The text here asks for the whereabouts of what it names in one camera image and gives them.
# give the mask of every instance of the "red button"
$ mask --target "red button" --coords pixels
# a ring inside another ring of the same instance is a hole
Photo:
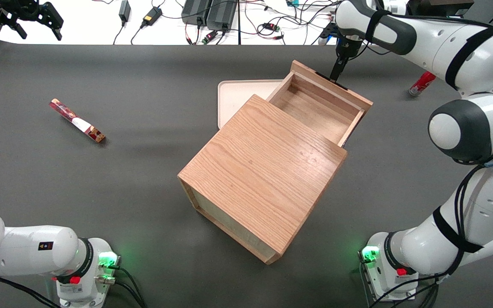
[[[78,284],[80,281],[81,281],[81,277],[78,277],[76,275],[74,277],[71,277],[70,278],[70,283],[71,284]]]

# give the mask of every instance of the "black strap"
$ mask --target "black strap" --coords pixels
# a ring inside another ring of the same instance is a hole
[[[475,51],[482,43],[487,41],[489,38],[493,37],[493,26],[480,31],[479,33],[475,33],[472,37],[467,39],[465,45],[458,51],[456,56],[448,65],[448,69],[446,70],[446,83],[449,84],[452,88],[457,90],[456,87],[456,75],[460,70],[461,66],[467,59],[467,57]]]
[[[389,265],[391,265],[391,267],[396,270],[405,269],[407,271],[407,275],[413,275],[416,273],[416,271],[411,267],[407,267],[406,265],[401,264],[395,258],[395,256],[393,256],[393,252],[391,251],[391,239],[393,238],[393,235],[395,235],[395,233],[397,232],[398,231],[389,232],[389,234],[387,234],[387,237],[383,242],[383,251],[385,252],[385,256],[387,257],[387,261],[389,262]]]
[[[391,12],[386,10],[377,10],[372,14],[370,18],[370,23],[368,23],[368,28],[366,28],[366,35],[364,39],[372,43],[372,39],[374,38],[374,31],[376,30],[376,25],[380,22],[380,19],[385,15],[389,15]]]
[[[459,250],[468,253],[475,253],[483,247],[481,245],[473,244],[461,238],[461,236],[459,236],[452,229],[452,227],[448,224],[448,222],[444,220],[442,214],[440,214],[440,207],[438,207],[433,212],[433,219],[435,220],[435,224],[437,225],[437,228],[444,235],[444,237],[446,237],[446,239],[449,240],[450,243],[454,244],[454,246],[456,246]]]
[[[58,282],[60,283],[68,284],[70,283],[70,278],[74,276],[83,277],[90,269],[90,265],[92,264],[92,259],[94,257],[94,249],[92,248],[92,244],[89,242],[88,239],[80,237],[79,240],[81,240],[85,244],[85,260],[83,261],[83,264],[70,275],[57,275],[56,280],[58,280]]]

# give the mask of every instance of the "sticker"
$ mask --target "sticker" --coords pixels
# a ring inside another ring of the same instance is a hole
[[[82,284],[61,284],[60,285],[61,293],[82,293],[83,285]]]
[[[37,250],[53,250],[54,242],[41,242],[37,246]]]
[[[409,280],[413,280],[414,278],[412,277],[412,275],[396,275],[395,276],[395,283],[396,284],[401,284],[403,282],[407,282]]]
[[[454,14],[454,15],[464,15],[467,12],[467,10],[468,9],[457,10],[456,14]]]

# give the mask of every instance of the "white tray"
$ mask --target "white tray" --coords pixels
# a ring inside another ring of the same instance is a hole
[[[231,117],[254,94],[263,99],[279,86],[282,80],[227,80],[218,85],[218,128]]]

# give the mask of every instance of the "green led light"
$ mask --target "green led light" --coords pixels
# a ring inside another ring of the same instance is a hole
[[[98,255],[98,264],[104,267],[115,265],[117,263],[117,254],[114,252],[103,252]]]
[[[376,261],[376,258],[380,255],[380,248],[376,246],[366,246],[362,249],[362,257],[366,263]]]

